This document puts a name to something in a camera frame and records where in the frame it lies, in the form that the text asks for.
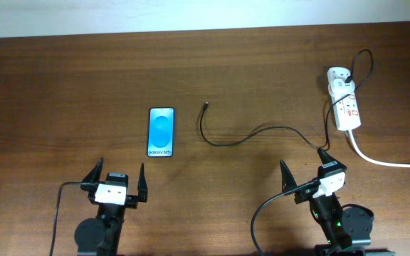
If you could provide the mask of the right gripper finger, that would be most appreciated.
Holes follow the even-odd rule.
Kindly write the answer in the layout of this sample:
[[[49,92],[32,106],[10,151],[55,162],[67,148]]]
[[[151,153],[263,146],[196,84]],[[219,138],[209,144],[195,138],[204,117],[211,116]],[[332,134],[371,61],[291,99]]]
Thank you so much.
[[[298,185],[296,184],[288,165],[283,160],[280,160],[280,172],[282,176],[282,193],[288,194],[288,192],[297,188]]]
[[[322,164],[328,164],[333,162],[333,158],[322,148],[317,150],[317,153],[320,157]]]

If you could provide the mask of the white power strip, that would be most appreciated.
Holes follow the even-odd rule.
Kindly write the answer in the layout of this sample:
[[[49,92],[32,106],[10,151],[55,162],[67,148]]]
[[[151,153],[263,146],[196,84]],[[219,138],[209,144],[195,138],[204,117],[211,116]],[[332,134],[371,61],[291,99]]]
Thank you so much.
[[[329,82],[334,79],[341,78],[346,83],[346,79],[350,76],[350,71],[342,67],[332,67],[327,71],[328,86]],[[361,125],[359,110],[357,106],[355,93],[352,92],[346,95],[331,96],[333,111],[335,115],[335,123],[337,129],[343,132],[353,130]]]

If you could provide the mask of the blue Galaxy smartphone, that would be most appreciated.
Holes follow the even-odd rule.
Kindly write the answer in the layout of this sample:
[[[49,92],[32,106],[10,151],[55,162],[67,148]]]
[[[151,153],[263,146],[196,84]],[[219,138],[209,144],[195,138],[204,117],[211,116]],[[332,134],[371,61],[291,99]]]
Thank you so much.
[[[174,108],[149,111],[148,157],[171,157],[174,151]]]

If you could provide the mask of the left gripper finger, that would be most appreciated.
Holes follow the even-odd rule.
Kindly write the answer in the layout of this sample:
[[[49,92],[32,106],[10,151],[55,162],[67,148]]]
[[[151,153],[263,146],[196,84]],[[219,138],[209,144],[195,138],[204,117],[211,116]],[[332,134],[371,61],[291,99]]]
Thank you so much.
[[[104,158],[99,158],[93,169],[82,180],[80,188],[83,191],[94,192],[100,182],[100,175],[103,169]]]
[[[147,187],[147,182],[146,178],[144,175],[144,164],[141,164],[140,167],[140,174],[139,174],[139,180],[137,184],[137,200],[139,202],[147,202],[148,199],[148,187]]]

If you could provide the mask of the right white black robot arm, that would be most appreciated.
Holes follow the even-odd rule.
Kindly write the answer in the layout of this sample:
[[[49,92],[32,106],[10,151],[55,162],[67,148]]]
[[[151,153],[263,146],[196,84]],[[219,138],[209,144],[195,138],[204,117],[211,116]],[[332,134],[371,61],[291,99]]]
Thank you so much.
[[[295,196],[297,204],[308,202],[315,222],[327,238],[316,245],[316,255],[394,255],[387,249],[369,250],[374,213],[357,204],[342,205],[336,192],[345,184],[347,167],[323,149],[318,149],[322,165],[311,181],[298,185],[287,164],[280,161],[282,192]]]

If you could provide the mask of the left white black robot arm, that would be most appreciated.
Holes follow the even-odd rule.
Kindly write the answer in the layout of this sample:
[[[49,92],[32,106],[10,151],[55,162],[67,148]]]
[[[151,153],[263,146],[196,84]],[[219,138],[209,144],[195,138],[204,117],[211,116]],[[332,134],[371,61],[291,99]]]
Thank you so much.
[[[74,239],[78,255],[113,256],[117,254],[125,211],[136,209],[139,203],[148,199],[148,187],[144,176],[144,166],[140,167],[137,194],[129,195],[129,176],[108,173],[100,180],[103,159],[82,180],[80,188],[88,193],[88,200],[98,206],[94,218],[82,221],[75,229]]]

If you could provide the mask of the white charger adapter plug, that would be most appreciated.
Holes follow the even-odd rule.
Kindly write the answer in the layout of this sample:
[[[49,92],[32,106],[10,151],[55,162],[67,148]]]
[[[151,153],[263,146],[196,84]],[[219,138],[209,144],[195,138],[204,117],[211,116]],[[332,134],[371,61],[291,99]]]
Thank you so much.
[[[331,96],[350,94],[355,90],[355,83],[352,80],[346,83],[343,79],[337,78],[329,82],[328,90]]]

